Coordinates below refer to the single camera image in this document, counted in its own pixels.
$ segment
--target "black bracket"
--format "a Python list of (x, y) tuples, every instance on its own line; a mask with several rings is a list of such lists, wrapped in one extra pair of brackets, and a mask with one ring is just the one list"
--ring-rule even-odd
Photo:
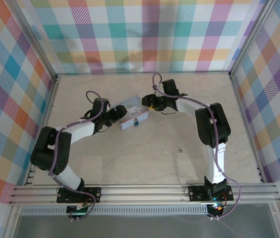
[[(167, 95), (180, 97), (187, 96), (185, 93), (179, 93), (174, 79), (165, 80), (162, 82), (162, 85), (163, 90)], [(142, 105), (148, 108), (152, 107), (157, 112), (163, 111), (165, 108), (173, 108), (175, 111), (177, 111), (176, 100), (177, 98), (170, 98), (166, 96), (157, 97), (156, 94), (153, 93), (142, 98)]]
[(205, 185), (188, 186), (189, 201), (233, 201), (231, 186), (227, 185), (227, 180), (224, 179), (220, 183), (210, 183), (205, 176)]
[(233, 201), (233, 194), (231, 186), (227, 185), (225, 191), (221, 194), (218, 194), (217, 197), (209, 197), (207, 191), (205, 190), (204, 186), (188, 186), (188, 194), (189, 194), (189, 201), (196, 202), (209, 202), (209, 201), (216, 201), (216, 202), (223, 202)]
[[(96, 199), (96, 203), (100, 202), (100, 197), (101, 197), (101, 188), (100, 187), (83, 187), (80, 189), (82, 192), (87, 192), (92, 195), (94, 195)], [(57, 203), (94, 203), (94, 200), (92, 197), (77, 193), (77, 192), (72, 192), (69, 191), (63, 187), (60, 187), (57, 191)]]

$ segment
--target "plaid backdrop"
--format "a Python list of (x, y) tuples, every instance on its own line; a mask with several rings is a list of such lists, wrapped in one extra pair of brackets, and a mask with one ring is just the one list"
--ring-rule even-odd
[(228, 70), (264, 0), (19, 0), (58, 73)]
[(280, 191), (280, 0), (234, 82), (265, 175)]
[(0, 231), (15, 184), (24, 179), (52, 81), (0, 0)]

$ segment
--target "marble-patterned surface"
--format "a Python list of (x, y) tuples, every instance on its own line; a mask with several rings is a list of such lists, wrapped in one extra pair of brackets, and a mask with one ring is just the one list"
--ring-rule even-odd
[[(231, 127), (225, 172), (239, 182), (260, 182), (228, 75), (162, 76), (164, 80), (174, 78), (181, 93), (204, 103), (222, 104)], [(91, 109), (85, 98), (87, 90), (115, 104), (136, 94), (151, 94), (151, 77), (152, 74), (63, 76), (49, 126), (69, 124)], [(206, 150), (199, 140), (195, 118), (180, 112), (166, 116), (152, 110), (138, 127), (122, 130), (115, 124), (105, 133), (74, 143), (69, 165), (87, 184), (199, 183), (208, 173)], [(34, 184), (53, 183), (46, 172), (36, 171)]]

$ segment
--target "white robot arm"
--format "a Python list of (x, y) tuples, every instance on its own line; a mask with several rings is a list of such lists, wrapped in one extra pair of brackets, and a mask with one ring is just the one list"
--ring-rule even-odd
[[(103, 111), (92, 121), (101, 110), (101, 104), (104, 104)], [(60, 184), (72, 190), (83, 190), (84, 181), (78, 177), (68, 165), (69, 150), (71, 144), (86, 137), (91, 136), (102, 129), (105, 125), (110, 127), (119, 119), (124, 117), (127, 110), (124, 106), (118, 105), (107, 111), (109, 102), (106, 99), (96, 98), (93, 102), (93, 108), (81, 118), (80, 122), (71, 125), (61, 131), (58, 139), (57, 148), (53, 148), (57, 133), (62, 129), (45, 126), (42, 128), (39, 138), (35, 144), (31, 155), (31, 163), (41, 170), (49, 171), (54, 161), (54, 152), (57, 149), (56, 164), (52, 172), (52, 177)]]
[[(176, 100), (176, 107), (179, 112), (187, 113), (189, 115), (195, 116), (195, 111), (198, 109), (203, 109), (202, 106), (200, 106), (197, 103), (194, 103), (192, 101), (188, 101), (185, 99), (177, 99)], [(220, 183), (224, 180), (223, 175), (221, 172), (219, 172), (216, 163), (215, 163), (215, 148), (212, 148), (209, 145), (206, 145), (207, 147), (207, 157), (208, 157), (208, 164), (209, 164), (209, 172), (207, 179), (211, 183)], [(219, 144), (219, 151), (218, 151), (218, 164), (219, 167), (222, 168), (222, 171), (224, 172), (224, 151), (225, 151), (225, 143)]]
[[(179, 94), (173, 79), (164, 81), (163, 88), (167, 95), (188, 96), (186, 94)], [(102, 102), (104, 103), (103, 111), (98, 117), (95, 117), (101, 111), (100, 105)], [(57, 149), (56, 165), (52, 171), (52, 177), (65, 187), (58, 190), (57, 203), (84, 203), (86, 202), (86, 195), (81, 195), (81, 192), (93, 194), (96, 202), (100, 201), (101, 188), (85, 186), (84, 180), (78, 177), (68, 165), (68, 157), (71, 144), (83, 137), (97, 133), (104, 125), (111, 126), (127, 113), (127, 110), (122, 105), (107, 111), (108, 105), (109, 102), (107, 100), (97, 98), (94, 101), (93, 109), (81, 118), (82, 123), (62, 129), (59, 133), (58, 146), (55, 148)], [(199, 138), (207, 147), (209, 173), (205, 176), (205, 184), (203, 186), (188, 187), (190, 201), (233, 200), (231, 187), (227, 185), (227, 180), (222, 175), (224, 171), (225, 145), (231, 133), (222, 106), (219, 103), (209, 105), (215, 116), (215, 121), (213, 121), (206, 108), (183, 98), (159, 97), (156, 94), (150, 94), (142, 98), (142, 105), (153, 108), (156, 111), (162, 111), (167, 107), (171, 107), (176, 111), (195, 116)], [(214, 124), (216, 124), (218, 130), (219, 151), (217, 162), (221, 172), (215, 163), (216, 137)], [(46, 126), (41, 130), (31, 155), (31, 163), (33, 165), (47, 171), (52, 168), (55, 152), (52, 146), (55, 144), (56, 135), (60, 129)]]

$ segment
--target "aluminum rail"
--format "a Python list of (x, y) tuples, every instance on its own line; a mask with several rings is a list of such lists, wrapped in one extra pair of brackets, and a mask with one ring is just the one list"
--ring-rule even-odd
[[(190, 202), (184, 194), (188, 184), (153, 184), (153, 185), (90, 185), (101, 187), (101, 205), (179, 205), (179, 204), (214, 204), (216, 202)], [(230, 184), (235, 203), (238, 187)], [(60, 205), (56, 203), (57, 185), (17, 186), (10, 199), (12, 206)], [(280, 196), (273, 183), (241, 184), (240, 203), (272, 203), (280, 201)]]

